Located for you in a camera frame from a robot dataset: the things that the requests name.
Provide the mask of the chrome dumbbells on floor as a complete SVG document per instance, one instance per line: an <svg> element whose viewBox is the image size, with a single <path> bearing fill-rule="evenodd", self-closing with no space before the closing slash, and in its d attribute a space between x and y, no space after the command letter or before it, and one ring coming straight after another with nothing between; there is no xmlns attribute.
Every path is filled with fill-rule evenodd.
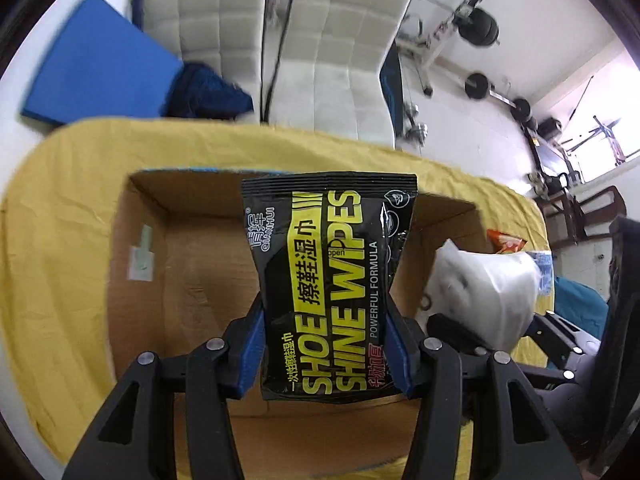
<svg viewBox="0 0 640 480"><path fill-rule="evenodd" d="M424 122L418 122L419 107L413 102L405 102L404 114L407 121L404 139L413 144L423 146L428 135L428 128Z"/></svg>

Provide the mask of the light blue tissue pack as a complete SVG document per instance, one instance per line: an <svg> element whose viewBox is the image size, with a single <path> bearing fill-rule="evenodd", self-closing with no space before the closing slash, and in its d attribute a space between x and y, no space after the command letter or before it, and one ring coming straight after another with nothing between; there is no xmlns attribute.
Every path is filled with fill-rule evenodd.
<svg viewBox="0 0 640 480"><path fill-rule="evenodd" d="M533 250L528 252L527 255L536 263L540 274L537 302L541 302L549 298L553 292L554 266L552 252L550 250Z"/></svg>

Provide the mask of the black blue bench pad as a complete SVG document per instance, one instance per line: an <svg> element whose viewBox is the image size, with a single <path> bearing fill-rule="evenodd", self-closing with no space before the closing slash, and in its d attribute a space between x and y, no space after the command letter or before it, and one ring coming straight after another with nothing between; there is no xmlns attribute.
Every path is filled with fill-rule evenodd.
<svg viewBox="0 0 640 480"><path fill-rule="evenodd" d="M380 71L380 83L395 136L400 138L404 131L404 90L396 44L392 44L387 52Z"/></svg>

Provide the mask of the right white padded chair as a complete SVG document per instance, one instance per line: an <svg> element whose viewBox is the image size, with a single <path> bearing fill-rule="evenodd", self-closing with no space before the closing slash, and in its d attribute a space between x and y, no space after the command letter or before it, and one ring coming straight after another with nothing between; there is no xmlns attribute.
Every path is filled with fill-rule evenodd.
<svg viewBox="0 0 640 480"><path fill-rule="evenodd" d="M266 117L391 148L380 73L411 0L290 0Z"/></svg>

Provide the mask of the blue foam mat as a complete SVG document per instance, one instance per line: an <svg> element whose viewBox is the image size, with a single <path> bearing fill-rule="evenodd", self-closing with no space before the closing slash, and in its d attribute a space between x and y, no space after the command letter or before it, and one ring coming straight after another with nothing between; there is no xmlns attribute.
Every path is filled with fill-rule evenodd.
<svg viewBox="0 0 640 480"><path fill-rule="evenodd" d="M105 0L82 0L40 64L22 114L55 126L157 118L182 62Z"/></svg>

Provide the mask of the left white padded chair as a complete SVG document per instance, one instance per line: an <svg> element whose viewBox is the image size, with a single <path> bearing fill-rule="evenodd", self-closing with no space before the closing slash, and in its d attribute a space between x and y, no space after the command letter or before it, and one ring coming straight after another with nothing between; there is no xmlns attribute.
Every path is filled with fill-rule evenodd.
<svg viewBox="0 0 640 480"><path fill-rule="evenodd" d="M142 0L142 29L184 62L208 65L248 93L262 121L262 73L268 0Z"/></svg>

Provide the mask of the dark wooden chair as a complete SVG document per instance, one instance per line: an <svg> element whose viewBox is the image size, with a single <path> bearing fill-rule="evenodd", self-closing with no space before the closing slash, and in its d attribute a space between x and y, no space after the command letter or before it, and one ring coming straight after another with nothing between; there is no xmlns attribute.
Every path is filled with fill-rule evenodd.
<svg viewBox="0 0 640 480"><path fill-rule="evenodd" d="M625 217L627 214L625 200L616 186L607 186L583 200L563 191L548 200L537 197L535 202L544 216L552 252L610 238L609 232L589 234L588 229L609 226L617 217ZM561 217L564 222L566 235L562 238L551 234L552 220L556 217Z"/></svg>

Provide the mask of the yellow table cloth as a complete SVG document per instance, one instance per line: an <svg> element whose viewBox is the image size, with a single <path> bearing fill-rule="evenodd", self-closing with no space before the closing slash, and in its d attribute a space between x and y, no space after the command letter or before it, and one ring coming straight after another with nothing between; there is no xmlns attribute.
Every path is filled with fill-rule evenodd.
<svg viewBox="0 0 640 480"><path fill-rule="evenodd" d="M1 333L32 429L61 463L115 378L104 306L126 177L150 168L412 172L466 200L487 229L549 246L532 200L426 158L321 132L202 120L99 118L58 129L23 160L1 205Z"/></svg>

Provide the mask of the white weight bench rack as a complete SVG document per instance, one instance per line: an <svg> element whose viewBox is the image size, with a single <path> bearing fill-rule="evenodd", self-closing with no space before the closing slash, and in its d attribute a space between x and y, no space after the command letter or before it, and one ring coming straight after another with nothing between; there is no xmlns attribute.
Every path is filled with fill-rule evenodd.
<svg viewBox="0 0 640 480"><path fill-rule="evenodd" d="M455 8L438 0L424 0L448 12L447 17L430 32L424 32L422 18L418 18L418 33L409 35L398 32L398 52L407 55L416 66L422 92L429 98L433 86L428 71L446 44L458 35L477 48L488 48L498 41L499 25L496 19L480 7L483 0L462 0Z"/></svg>

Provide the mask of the teal blanket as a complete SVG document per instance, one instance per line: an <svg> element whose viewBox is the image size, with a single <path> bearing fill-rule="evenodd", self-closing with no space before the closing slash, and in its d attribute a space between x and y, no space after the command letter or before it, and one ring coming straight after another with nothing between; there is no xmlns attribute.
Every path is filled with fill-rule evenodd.
<svg viewBox="0 0 640 480"><path fill-rule="evenodd" d="M554 312L597 339L602 339L608 305L598 292L557 276L554 279Z"/></svg>

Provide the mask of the dark blue cloth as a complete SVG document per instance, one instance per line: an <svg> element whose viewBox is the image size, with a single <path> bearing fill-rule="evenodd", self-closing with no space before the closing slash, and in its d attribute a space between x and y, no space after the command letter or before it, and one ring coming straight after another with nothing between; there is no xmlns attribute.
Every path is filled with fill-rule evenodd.
<svg viewBox="0 0 640 480"><path fill-rule="evenodd" d="M253 98L239 86L204 63L186 62L168 92L164 116L235 120L254 111Z"/></svg>

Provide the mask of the white soft packet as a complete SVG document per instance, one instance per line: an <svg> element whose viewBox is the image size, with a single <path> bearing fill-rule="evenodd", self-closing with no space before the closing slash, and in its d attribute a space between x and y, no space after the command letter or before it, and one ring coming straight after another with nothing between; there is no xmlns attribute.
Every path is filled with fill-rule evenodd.
<svg viewBox="0 0 640 480"><path fill-rule="evenodd" d="M525 252L466 252L453 240L435 252L414 319L421 328L441 314L489 350L512 351L534 317L541 273Z"/></svg>

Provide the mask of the black shoe shine wipes pack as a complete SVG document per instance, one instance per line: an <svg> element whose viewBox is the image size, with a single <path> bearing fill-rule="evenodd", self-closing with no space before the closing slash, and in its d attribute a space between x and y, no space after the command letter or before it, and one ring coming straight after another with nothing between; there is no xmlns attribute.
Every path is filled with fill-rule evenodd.
<svg viewBox="0 0 640 480"><path fill-rule="evenodd" d="M398 393L385 357L387 306L418 194L413 174L243 181L265 399L349 404Z"/></svg>

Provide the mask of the orange panda snack bag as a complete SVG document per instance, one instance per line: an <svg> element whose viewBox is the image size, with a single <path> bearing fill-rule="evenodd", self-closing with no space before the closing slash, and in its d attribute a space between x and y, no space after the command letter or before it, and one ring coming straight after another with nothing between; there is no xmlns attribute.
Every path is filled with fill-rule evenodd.
<svg viewBox="0 0 640 480"><path fill-rule="evenodd" d="M497 230L488 229L486 234L496 254L514 254L523 250L527 244L524 238Z"/></svg>

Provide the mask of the white padded chair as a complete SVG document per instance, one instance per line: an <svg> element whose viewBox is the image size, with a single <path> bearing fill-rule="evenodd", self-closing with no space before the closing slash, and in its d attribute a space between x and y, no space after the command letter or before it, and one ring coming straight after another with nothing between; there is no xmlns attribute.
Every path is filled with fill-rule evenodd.
<svg viewBox="0 0 640 480"><path fill-rule="evenodd" d="M290 0L266 117L391 148L380 73L411 0Z"/></svg>
<svg viewBox="0 0 640 480"><path fill-rule="evenodd" d="M268 0L142 0L142 29L184 62L208 65L248 93L262 121L262 73Z"/></svg>

